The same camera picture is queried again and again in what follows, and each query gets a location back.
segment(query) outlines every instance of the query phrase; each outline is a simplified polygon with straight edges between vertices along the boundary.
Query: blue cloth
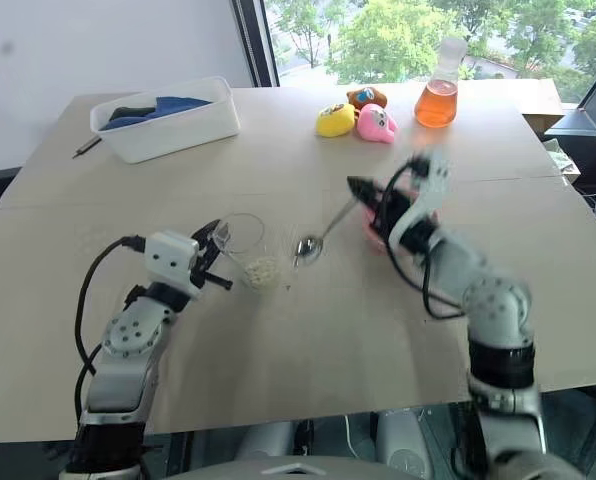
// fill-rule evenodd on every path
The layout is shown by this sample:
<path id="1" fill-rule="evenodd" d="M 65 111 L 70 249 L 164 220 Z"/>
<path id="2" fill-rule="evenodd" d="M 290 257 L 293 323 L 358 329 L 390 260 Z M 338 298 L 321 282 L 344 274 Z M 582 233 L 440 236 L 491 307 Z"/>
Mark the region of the blue cloth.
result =
<path id="1" fill-rule="evenodd" d="M 180 98 L 180 97 L 157 97 L 156 110 L 144 117 L 118 117 L 107 123 L 100 130 L 112 130 L 114 128 L 126 127 L 135 123 L 146 122 L 152 118 L 173 115 L 174 113 L 184 112 L 194 108 L 209 105 L 211 102 L 200 100 L 199 98 Z"/>

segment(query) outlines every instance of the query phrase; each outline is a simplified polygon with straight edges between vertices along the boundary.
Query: spoon handle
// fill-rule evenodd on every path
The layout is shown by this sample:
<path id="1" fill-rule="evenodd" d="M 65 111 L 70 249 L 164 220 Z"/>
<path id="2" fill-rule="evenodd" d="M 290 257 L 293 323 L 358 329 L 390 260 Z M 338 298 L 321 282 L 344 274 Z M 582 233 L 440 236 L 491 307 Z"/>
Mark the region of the spoon handle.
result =
<path id="1" fill-rule="evenodd" d="M 343 219 L 345 218 L 345 216 L 347 216 L 347 214 L 351 211 L 352 208 L 354 208 L 354 206 L 356 205 L 356 202 L 358 202 L 358 200 L 356 200 L 355 198 L 351 198 L 347 203 L 345 203 L 343 205 L 343 207 L 340 209 L 340 211 L 336 214 L 336 216 L 334 217 L 334 219 L 329 223 L 329 225 L 327 225 L 327 228 L 325 228 L 325 231 L 322 232 L 322 235 L 320 236 L 321 239 L 324 239 L 327 234 L 329 232 L 331 232 L 331 230 Z"/>

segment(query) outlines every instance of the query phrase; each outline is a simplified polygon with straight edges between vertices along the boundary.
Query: clear glass cup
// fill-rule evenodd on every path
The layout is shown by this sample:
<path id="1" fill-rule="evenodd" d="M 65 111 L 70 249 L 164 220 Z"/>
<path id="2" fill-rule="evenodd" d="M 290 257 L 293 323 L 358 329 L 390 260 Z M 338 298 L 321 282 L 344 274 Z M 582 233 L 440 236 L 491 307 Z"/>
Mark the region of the clear glass cup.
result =
<path id="1" fill-rule="evenodd" d="M 251 213 L 234 213 L 221 219 L 213 233 L 220 251 L 238 267 L 242 280 L 262 292 L 280 281 L 280 259 L 273 233 Z"/>

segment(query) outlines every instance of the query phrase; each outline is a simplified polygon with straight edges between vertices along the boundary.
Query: window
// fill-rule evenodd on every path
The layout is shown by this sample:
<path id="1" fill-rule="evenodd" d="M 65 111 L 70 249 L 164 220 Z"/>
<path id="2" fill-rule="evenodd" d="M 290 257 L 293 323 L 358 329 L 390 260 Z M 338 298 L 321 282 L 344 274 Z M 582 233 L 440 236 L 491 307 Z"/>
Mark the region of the window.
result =
<path id="1" fill-rule="evenodd" d="M 463 79 L 552 78 L 578 104 L 596 80 L 596 0 L 264 0 L 280 85 L 424 80 L 445 35 Z"/>

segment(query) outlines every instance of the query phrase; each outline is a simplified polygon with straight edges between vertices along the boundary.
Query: pink plush toy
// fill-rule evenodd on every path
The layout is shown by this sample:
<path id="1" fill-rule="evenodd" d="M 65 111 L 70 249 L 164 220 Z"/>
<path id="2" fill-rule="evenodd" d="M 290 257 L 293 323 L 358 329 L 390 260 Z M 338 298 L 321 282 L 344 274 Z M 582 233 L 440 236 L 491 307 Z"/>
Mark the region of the pink plush toy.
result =
<path id="1" fill-rule="evenodd" d="M 394 141 L 394 134 L 398 130 L 398 125 L 385 112 L 384 108 L 373 103 L 368 103 L 360 110 L 356 128 L 360 136 L 365 140 L 392 143 Z"/>

